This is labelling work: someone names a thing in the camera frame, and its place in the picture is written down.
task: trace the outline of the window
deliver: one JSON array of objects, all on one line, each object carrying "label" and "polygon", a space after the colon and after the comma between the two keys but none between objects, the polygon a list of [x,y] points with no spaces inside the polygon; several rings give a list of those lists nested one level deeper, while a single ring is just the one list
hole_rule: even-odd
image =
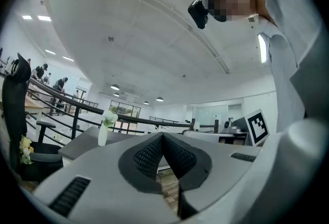
[{"label": "window", "polygon": [[111,101],[109,110],[113,113],[139,118],[140,107]]},{"label": "window", "polygon": [[137,130],[137,123],[116,121],[114,127],[117,128],[117,129],[114,129],[114,132],[121,133],[121,134],[135,135],[136,132],[128,132],[128,131],[125,131],[122,129]]}]

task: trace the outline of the black vent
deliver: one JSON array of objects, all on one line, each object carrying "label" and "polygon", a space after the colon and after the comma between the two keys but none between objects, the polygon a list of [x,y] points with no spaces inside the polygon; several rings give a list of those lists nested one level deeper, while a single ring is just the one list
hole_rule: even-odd
[{"label": "black vent", "polygon": [[231,155],[231,157],[248,162],[254,162],[254,160],[256,159],[256,156],[248,156],[240,153],[234,153],[233,155]]},{"label": "black vent", "polygon": [[155,180],[162,158],[162,137],[143,148],[134,156],[136,168],[147,177]]},{"label": "black vent", "polygon": [[163,155],[178,179],[196,165],[196,155],[179,146],[168,137],[163,137],[162,144]]},{"label": "black vent", "polygon": [[58,214],[67,217],[89,183],[89,179],[76,177],[49,207]]}]

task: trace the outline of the person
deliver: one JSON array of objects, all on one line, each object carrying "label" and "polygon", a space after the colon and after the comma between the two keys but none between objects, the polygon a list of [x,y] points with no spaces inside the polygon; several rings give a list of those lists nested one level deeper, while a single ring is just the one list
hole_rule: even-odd
[{"label": "person", "polygon": [[277,132],[306,117],[290,77],[324,24],[311,0],[205,0],[208,12],[220,22],[258,15],[257,34],[265,41],[277,90]]},{"label": "person", "polygon": [[79,98],[79,90],[76,90],[76,92],[74,93],[74,96]]},{"label": "person", "polygon": [[36,79],[38,82],[41,82],[41,78],[43,76],[43,74],[45,73],[45,71],[48,68],[48,64],[45,63],[42,66],[38,66],[37,68],[35,68],[35,70],[33,70],[33,74],[32,74],[32,78]]},{"label": "person", "polygon": [[63,91],[63,87],[64,87],[65,83],[67,82],[67,80],[68,80],[67,77],[64,77],[64,78],[59,79],[58,81],[56,81],[56,83],[53,86],[53,88],[56,89],[56,90]]},{"label": "person", "polygon": [[43,82],[44,82],[45,84],[49,84],[49,83],[50,83],[50,76],[51,76],[51,72],[48,73],[48,74],[46,75],[46,77],[43,78]]}]

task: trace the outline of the ceiling light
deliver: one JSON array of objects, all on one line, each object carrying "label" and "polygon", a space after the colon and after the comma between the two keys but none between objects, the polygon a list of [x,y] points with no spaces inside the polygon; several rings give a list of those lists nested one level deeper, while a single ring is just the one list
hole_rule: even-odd
[{"label": "ceiling light", "polygon": [[258,35],[259,46],[261,48],[261,62],[265,63],[267,60],[267,53],[266,53],[266,43],[262,36]]},{"label": "ceiling light", "polygon": [[47,49],[45,49],[45,51],[47,51],[48,53],[51,53],[51,54],[54,54],[54,55],[56,55],[56,53],[55,53],[55,52],[52,52],[52,51],[50,51],[50,50],[47,50]]},{"label": "ceiling light", "polygon": [[66,60],[69,60],[69,61],[74,61],[74,60],[72,60],[72,59],[70,59],[70,58],[68,58],[68,57],[64,57],[64,56],[63,56],[63,58],[66,59]]},{"label": "ceiling light", "polygon": [[41,21],[51,21],[50,17],[48,17],[48,16],[38,16],[38,18],[39,18]]},{"label": "ceiling light", "polygon": [[113,85],[111,86],[111,88],[112,88],[113,90],[120,90],[118,84],[113,84]]},{"label": "ceiling light", "polygon": [[24,16],[22,16],[23,17],[23,19],[25,19],[25,20],[31,20],[32,19],[32,17],[30,16],[30,15],[24,15]]}]

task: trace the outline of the black camera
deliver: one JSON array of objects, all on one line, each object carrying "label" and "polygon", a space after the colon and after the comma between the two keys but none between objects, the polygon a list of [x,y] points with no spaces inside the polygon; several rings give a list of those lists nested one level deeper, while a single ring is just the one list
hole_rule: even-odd
[{"label": "black camera", "polygon": [[208,9],[205,8],[202,0],[193,1],[187,11],[194,19],[197,27],[204,29],[208,22]]}]

